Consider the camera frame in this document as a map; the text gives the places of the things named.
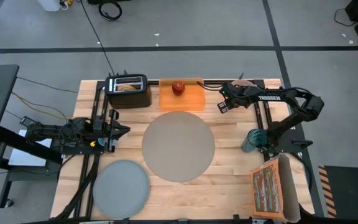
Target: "gray plate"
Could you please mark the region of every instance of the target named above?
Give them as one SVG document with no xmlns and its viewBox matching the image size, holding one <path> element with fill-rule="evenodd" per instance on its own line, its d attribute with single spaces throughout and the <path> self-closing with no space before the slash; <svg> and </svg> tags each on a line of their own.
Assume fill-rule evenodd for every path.
<svg viewBox="0 0 358 224">
<path fill-rule="evenodd" d="M 96 178 L 93 197 L 96 206 L 112 218 L 138 213 L 149 197 L 149 177 L 137 163 L 119 160 L 108 165 Z"/>
<path fill-rule="evenodd" d="M 165 113 L 147 127 L 142 141 L 147 167 L 172 182 L 197 178 L 211 164 L 214 135 L 198 116 L 184 111 Z"/>
</svg>

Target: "red apple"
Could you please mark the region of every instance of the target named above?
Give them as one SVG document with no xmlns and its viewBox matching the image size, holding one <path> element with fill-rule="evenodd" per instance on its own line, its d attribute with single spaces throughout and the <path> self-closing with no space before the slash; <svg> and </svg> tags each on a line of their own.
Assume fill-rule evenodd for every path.
<svg viewBox="0 0 358 224">
<path fill-rule="evenodd" d="M 185 91 L 185 84 L 181 81 L 175 82 L 172 84 L 172 91 L 176 96 L 180 96 Z"/>
</svg>

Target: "yellow cable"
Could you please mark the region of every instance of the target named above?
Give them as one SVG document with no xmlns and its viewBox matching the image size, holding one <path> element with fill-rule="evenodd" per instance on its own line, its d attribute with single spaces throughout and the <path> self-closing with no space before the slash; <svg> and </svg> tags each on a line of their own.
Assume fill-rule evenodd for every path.
<svg viewBox="0 0 358 224">
<path fill-rule="evenodd" d="M 29 108 L 35 110 L 35 111 L 38 111 L 40 113 L 44 113 L 44 114 L 47 114 L 47 115 L 50 115 L 50 116 L 53 116 L 55 118 L 58 118 L 58 119 L 66 119 L 64 117 L 61 117 L 61 116 L 56 116 L 54 114 L 51 114 L 49 112 L 46 112 L 46 111 L 43 111 L 43 110 L 40 110 L 40 109 L 37 109 L 37 108 L 34 108 L 32 107 L 31 105 L 29 105 L 27 102 L 29 102 L 28 100 L 24 99 L 23 97 L 19 96 L 18 94 L 16 94 L 15 92 L 12 91 L 12 94 L 15 95 L 23 104 L 25 104 L 26 106 L 28 106 Z"/>
</svg>

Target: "cardboard box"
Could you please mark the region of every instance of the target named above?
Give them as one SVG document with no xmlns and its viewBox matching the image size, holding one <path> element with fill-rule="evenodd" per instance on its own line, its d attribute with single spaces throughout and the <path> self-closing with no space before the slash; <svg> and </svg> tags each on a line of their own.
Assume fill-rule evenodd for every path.
<svg viewBox="0 0 358 224">
<path fill-rule="evenodd" d="M 300 220 L 298 197 L 290 167 L 290 159 L 281 154 L 251 171 L 255 216 L 297 222 Z"/>
</svg>

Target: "yellow warning stripe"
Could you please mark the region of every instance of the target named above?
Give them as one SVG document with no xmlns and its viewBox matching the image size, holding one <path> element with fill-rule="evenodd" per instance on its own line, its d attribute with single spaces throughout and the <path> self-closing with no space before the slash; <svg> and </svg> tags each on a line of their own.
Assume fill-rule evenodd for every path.
<svg viewBox="0 0 358 224">
<path fill-rule="evenodd" d="M 327 190 L 331 190 L 331 187 L 328 184 L 325 183 L 321 183 L 323 185 L 323 187 Z"/>
<path fill-rule="evenodd" d="M 323 190 L 323 192 L 324 192 L 324 194 L 325 194 L 326 196 L 328 196 L 328 197 L 330 197 L 330 198 L 333 197 L 333 195 L 332 195 L 330 192 L 328 192 L 328 191 L 326 191 L 326 190 Z"/>
<path fill-rule="evenodd" d="M 335 203 L 333 199 L 333 194 L 331 193 L 331 187 L 329 186 L 328 173 L 324 166 L 319 166 L 318 172 L 320 174 L 321 185 L 323 186 L 323 193 L 324 193 L 324 199 L 326 200 L 328 217 L 335 218 L 336 216 Z"/>
<path fill-rule="evenodd" d="M 318 168 L 318 172 L 327 175 L 327 171 L 323 170 L 322 168 Z"/>
<path fill-rule="evenodd" d="M 320 179 L 325 181 L 326 183 L 329 183 L 328 178 L 326 176 L 320 175 Z"/>
<path fill-rule="evenodd" d="M 331 212 L 332 214 L 336 215 L 335 209 L 333 209 L 333 208 L 327 206 L 327 210 L 328 210 L 329 212 Z"/>
<path fill-rule="evenodd" d="M 332 206 L 335 207 L 335 204 L 334 204 L 334 202 L 333 202 L 332 200 L 330 200 L 330 199 L 328 199 L 328 198 L 325 198 L 325 199 L 326 199 L 326 203 L 327 203 L 327 204 L 330 204 L 330 205 L 332 205 Z"/>
</svg>

